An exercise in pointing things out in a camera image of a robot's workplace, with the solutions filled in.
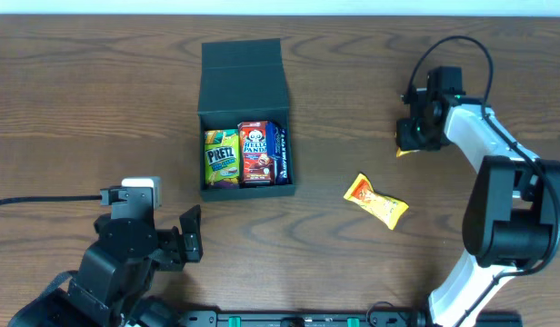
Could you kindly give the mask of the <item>small orange snack packet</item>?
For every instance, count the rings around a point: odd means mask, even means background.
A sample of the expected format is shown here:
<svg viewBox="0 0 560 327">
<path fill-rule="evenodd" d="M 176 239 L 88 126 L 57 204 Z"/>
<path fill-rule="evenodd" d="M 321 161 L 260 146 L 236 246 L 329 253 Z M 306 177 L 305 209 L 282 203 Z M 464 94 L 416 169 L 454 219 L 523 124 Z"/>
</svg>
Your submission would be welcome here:
<svg viewBox="0 0 560 327">
<path fill-rule="evenodd" d="M 395 143 L 397 146 L 396 157 L 419 151 L 415 138 L 409 132 L 396 132 Z"/>
</svg>

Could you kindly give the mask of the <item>green Pretz snack box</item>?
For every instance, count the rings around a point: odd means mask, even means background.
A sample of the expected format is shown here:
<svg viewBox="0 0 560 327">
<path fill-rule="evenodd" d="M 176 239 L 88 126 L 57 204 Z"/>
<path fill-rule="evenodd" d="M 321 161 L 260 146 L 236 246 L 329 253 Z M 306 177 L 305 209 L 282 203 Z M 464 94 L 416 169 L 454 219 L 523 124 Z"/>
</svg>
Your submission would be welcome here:
<svg viewBox="0 0 560 327">
<path fill-rule="evenodd" d="M 239 187 L 240 160 L 237 129 L 205 131 L 205 184 L 211 189 Z"/>
</svg>

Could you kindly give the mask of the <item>red Hello Panda box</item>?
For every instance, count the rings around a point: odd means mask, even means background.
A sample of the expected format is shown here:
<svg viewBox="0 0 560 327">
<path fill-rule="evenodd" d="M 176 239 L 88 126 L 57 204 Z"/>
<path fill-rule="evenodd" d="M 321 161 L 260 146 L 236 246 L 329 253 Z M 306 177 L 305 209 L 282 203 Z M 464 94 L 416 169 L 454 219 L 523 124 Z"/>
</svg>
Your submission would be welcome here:
<svg viewBox="0 0 560 327">
<path fill-rule="evenodd" d="M 272 185 L 275 168 L 269 144 L 272 141 L 273 124 L 269 121 L 242 122 L 238 125 L 238 132 L 243 186 Z"/>
</svg>

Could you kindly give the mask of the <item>yellow orange candy packet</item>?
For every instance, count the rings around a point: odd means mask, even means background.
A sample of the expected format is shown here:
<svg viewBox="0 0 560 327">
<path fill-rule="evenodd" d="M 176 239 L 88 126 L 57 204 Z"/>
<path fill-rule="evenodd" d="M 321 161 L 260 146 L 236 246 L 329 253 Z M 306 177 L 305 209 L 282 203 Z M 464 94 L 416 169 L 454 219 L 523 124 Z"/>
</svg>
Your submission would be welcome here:
<svg viewBox="0 0 560 327">
<path fill-rule="evenodd" d="M 377 193 L 369 179 L 362 173 L 357 175 L 344 194 L 344 199 L 356 203 L 363 210 L 394 230 L 401 216 L 408 209 L 407 203 L 391 196 Z"/>
</svg>

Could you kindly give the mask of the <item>dark blue chocolate bar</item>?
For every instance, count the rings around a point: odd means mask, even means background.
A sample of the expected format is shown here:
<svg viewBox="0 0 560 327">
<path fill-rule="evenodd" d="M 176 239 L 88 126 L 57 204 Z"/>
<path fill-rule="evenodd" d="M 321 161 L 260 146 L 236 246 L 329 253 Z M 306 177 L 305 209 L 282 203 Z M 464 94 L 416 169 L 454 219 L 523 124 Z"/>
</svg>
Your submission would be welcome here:
<svg viewBox="0 0 560 327">
<path fill-rule="evenodd" d="M 277 144 L 280 146 L 279 157 L 275 161 L 275 183 L 277 185 L 285 185 L 289 182 L 288 176 L 288 158 L 287 158 L 287 148 L 286 148 L 286 131 L 285 129 L 280 129 L 279 140 Z"/>
</svg>

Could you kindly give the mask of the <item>black gift box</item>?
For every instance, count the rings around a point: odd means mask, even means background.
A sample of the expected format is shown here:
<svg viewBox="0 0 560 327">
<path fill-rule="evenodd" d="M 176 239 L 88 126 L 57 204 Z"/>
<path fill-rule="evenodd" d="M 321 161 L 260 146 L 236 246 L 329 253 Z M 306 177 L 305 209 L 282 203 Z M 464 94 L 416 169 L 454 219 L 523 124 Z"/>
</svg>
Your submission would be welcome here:
<svg viewBox="0 0 560 327">
<path fill-rule="evenodd" d="M 202 44 L 198 100 L 199 193 L 205 202 L 289 196 L 295 193 L 292 141 L 286 141 L 288 183 L 210 189 L 205 182 L 205 131 L 242 122 L 272 121 L 290 136 L 290 94 L 278 38 Z"/>
</svg>

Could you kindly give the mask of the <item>blue Eclipse mints tin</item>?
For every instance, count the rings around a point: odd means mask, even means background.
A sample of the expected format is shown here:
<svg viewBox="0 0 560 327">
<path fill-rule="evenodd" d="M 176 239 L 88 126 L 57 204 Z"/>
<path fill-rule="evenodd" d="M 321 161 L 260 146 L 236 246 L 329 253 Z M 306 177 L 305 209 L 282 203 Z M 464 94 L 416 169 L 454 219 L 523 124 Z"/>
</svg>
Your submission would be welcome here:
<svg viewBox="0 0 560 327">
<path fill-rule="evenodd" d="M 266 142 L 266 152 L 269 157 L 273 159 L 279 159 L 281 157 L 282 145 L 281 145 L 281 134 L 282 129 L 272 121 L 267 121 L 265 125 L 265 142 Z"/>
</svg>

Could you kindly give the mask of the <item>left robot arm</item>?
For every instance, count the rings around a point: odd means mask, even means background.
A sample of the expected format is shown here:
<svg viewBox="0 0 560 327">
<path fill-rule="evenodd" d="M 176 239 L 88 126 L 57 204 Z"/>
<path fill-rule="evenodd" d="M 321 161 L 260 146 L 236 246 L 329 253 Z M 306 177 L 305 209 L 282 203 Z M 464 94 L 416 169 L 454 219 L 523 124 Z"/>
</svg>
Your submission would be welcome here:
<svg viewBox="0 0 560 327">
<path fill-rule="evenodd" d="M 94 223 L 97 240 L 78 270 L 59 273 L 10 321 L 12 326 L 177 326 L 180 314 L 146 297 L 157 272 L 180 272 L 203 256 L 201 208 L 171 229 L 155 227 L 154 186 L 115 186 L 99 200 L 110 213 Z"/>
</svg>

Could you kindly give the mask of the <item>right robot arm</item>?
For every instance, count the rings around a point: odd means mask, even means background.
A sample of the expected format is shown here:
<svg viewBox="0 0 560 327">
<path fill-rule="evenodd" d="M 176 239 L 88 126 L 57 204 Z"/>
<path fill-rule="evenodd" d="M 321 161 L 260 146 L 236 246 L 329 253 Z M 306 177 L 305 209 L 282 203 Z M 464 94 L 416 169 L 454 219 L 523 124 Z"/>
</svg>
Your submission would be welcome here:
<svg viewBox="0 0 560 327">
<path fill-rule="evenodd" d="M 453 144 L 476 171 L 462 223 L 465 249 L 413 322 L 474 326 L 507 282 L 536 273 L 557 251 L 560 163 L 524 148 L 489 105 L 467 96 L 458 67 L 430 70 L 426 86 L 411 85 L 402 100 L 410 114 L 396 123 L 399 153 Z"/>
</svg>

